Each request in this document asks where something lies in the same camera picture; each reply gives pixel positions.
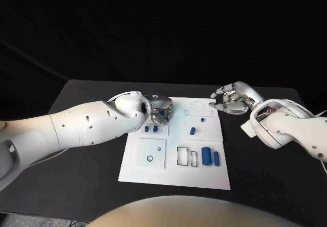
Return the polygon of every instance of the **black cloth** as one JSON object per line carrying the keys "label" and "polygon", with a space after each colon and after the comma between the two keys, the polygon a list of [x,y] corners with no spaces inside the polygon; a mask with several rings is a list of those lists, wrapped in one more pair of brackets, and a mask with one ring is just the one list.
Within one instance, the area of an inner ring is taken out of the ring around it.
{"label": "black cloth", "polygon": [[[177,85],[71,80],[50,114],[86,102],[107,101],[125,91],[207,98],[219,85]],[[303,104],[290,88],[256,88],[267,99]],[[26,169],[0,192],[0,211],[92,221],[99,215],[144,198],[192,195],[259,208],[305,226],[324,226],[327,176],[295,143],[271,149],[241,129],[249,114],[219,113],[231,191],[118,182],[127,134],[95,146],[72,148]]]}

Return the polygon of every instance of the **blue cylinder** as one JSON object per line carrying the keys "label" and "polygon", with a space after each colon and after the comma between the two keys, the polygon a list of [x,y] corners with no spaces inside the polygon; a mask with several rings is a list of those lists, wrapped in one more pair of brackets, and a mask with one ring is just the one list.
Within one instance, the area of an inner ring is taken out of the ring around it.
{"label": "blue cylinder", "polygon": [[202,164],[205,166],[210,166],[213,164],[210,148],[202,148]]}
{"label": "blue cylinder", "polygon": [[195,133],[196,133],[196,128],[195,127],[192,127],[192,129],[190,129],[190,135],[195,135]]}
{"label": "blue cylinder", "polygon": [[215,166],[219,166],[219,155],[218,155],[218,151],[213,152],[213,156],[215,156]]}

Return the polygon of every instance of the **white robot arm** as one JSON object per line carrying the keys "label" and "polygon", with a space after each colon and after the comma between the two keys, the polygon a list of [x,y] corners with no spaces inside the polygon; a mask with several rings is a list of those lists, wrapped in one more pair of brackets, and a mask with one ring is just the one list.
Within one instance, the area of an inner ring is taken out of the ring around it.
{"label": "white robot arm", "polygon": [[125,92],[108,102],[17,121],[0,121],[0,191],[33,162],[59,150],[92,146],[135,132],[148,117],[171,118],[173,101],[159,95]]}
{"label": "white robot arm", "polygon": [[241,126],[249,137],[258,136],[274,149],[295,141],[314,158],[327,162],[327,117],[314,117],[291,100],[265,100],[241,81],[218,89],[212,98],[219,94],[223,103],[210,103],[210,107],[235,115],[252,110],[251,119]]}

